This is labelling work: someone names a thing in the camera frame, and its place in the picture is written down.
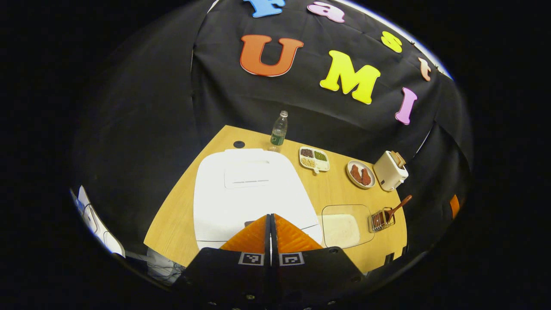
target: water bottle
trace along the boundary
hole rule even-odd
[[[270,142],[274,145],[282,145],[285,140],[285,134],[287,133],[287,111],[283,110],[279,113],[279,118],[275,121],[274,128],[272,129],[272,138]]]

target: meat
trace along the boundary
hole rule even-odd
[[[368,170],[365,168],[361,170],[361,183],[365,186],[371,183],[371,178],[369,177]]]
[[[352,165],[352,169],[350,170],[350,174],[352,175],[352,177],[358,181],[359,183],[361,183],[361,176],[360,176],[360,171],[358,171],[358,166],[356,165]]]

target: wooden spatula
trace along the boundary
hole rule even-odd
[[[408,195],[406,198],[404,198],[404,200],[402,200],[402,202],[400,202],[400,204],[395,207],[394,209],[390,210],[390,211],[385,211],[385,217],[386,217],[386,222],[388,223],[390,221],[390,217],[392,215],[394,215],[394,212],[396,212],[396,210],[400,209],[401,207],[403,207],[405,204],[408,203],[408,201],[412,198],[411,195]]]

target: foam letter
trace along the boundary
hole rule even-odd
[[[341,9],[330,4],[314,1],[314,4],[307,6],[307,9],[312,13],[326,16],[328,19],[334,22],[344,23],[344,12]]]
[[[429,64],[426,62],[426,60],[418,57],[417,58],[420,62],[421,62],[421,75],[427,80],[427,81],[430,81],[430,77],[429,77],[429,72],[430,72],[430,68],[429,68]]]
[[[250,34],[241,37],[241,41],[244,42],[240,59],[241,67],[248,73],[267,77],[276,77],[287,73],[293,65],[296,50],[304,46],[302,41],[281,38],[279,39],[279,43],[283,45],[283,48],[278,63],[275,65],[265,65],[260,60],[260,57],[262,56],[264,45],[272,41],[272,38],[267,35]]]
[[[402,42],[400,39],[395,37],[393,34],[383,31],[381,41],[384,45],[388,46],[391,50],[401,53],[402,52]]]
[[[339,90],[337,81],[340,77],[344,94],[348,94],[358,85],[358,88],[352,92],[352,98],[370,104],[375,80],[381,76],[381,72],[369,65],[365,65],[355,72],[350,56],[339,51],[329,51],[329,55],[333,57],[333,62],[327,78],[320,81],[320,86],[336,92]]]
[[[283,12],[280,8],[274,8],[273,6],[285,6],[285,0],[243,0],[249,1],[252,7],[255,8],[253,17],[264,17],[268,15],[276,15]]]
[[[402,101],[400,111],[394,114],[394,117],[405,125],[409,125],[409,115],[412,112],[413,102],[417,100],[417,95],[405,87],[402,88],[402,91],[404,92],[404,100]]]

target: wooden table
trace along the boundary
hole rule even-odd
[[[396,191],[386,192],[378,182],[370,189],[355,186],[345,172],[345,166],[354,158],[324,150],[331,167],[327,172],[314,175],[312,170],[299,163],[299,147],[308,145],[285,140],[283,145],[274,146],[269,140],[269,135],[226,125],[174,185],[149,226],[144,244],[180,265],[189,265],[199,253],[193,227],[193,193],[197,169],[206,156],[235,148],[235,141],[243,141],[245,148],[262,148],[287,156],[308,193],[320,223],[321,211],[328,205],[365,205],[373,214],[383,207],[395,207],[400,203]],[[407,244],[403,209],[395,213],[395,219],[395,225],[377,232],[371,241],[344,250],[361,272],[383,266],[388,254],[394,253],[394,259],[402,255],[402,248]]]

